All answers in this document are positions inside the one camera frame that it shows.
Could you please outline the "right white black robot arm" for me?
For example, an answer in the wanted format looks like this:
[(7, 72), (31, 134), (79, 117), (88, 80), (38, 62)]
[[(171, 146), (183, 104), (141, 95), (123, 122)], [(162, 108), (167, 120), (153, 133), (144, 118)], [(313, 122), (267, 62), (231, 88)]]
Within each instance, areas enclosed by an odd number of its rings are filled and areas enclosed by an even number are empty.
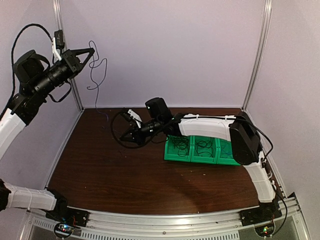
[(120, 144), (133, 143), (133, 149), (139, 149), (163, 133), (175, 137), (207, 137), (227, 141), (231, 144), (233, 159), (244, 166), (256, 189), (261, 206), (256, 210), (259, 220), (268, 220), (275, 212), (277, 194), (269, 179), (264, 162), (264, 153), (260, 131), (245, 112), (237, 115), (213, 116), (192, 113), (172, 114), (165, 100), (155, 97), (145, 103), (151, 117), (144, 122), (132, 109), (124, 108), (119, 112), (130, 127), (118, 139)]

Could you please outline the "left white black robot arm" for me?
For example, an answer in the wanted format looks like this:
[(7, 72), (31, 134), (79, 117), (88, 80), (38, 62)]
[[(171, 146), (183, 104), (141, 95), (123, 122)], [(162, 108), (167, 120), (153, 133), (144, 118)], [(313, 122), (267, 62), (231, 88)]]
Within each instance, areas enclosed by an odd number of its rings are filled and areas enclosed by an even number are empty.
[[(19, 80), (18, 93), (9, 100), (0, 118), (0, 155), (4, 156), (15, 138), (35, 118), (46, 98), (68, 79), (77, 76), (94, 55), (93, 48), (66, 50), (54, 64), (30, 50), (22, 55), (12, 70)], [(52, 190), (36, 190), (0, 182), (0, 209), (39, 209), (51, 211), (61, 222), (72, 218), (65, 197)]]

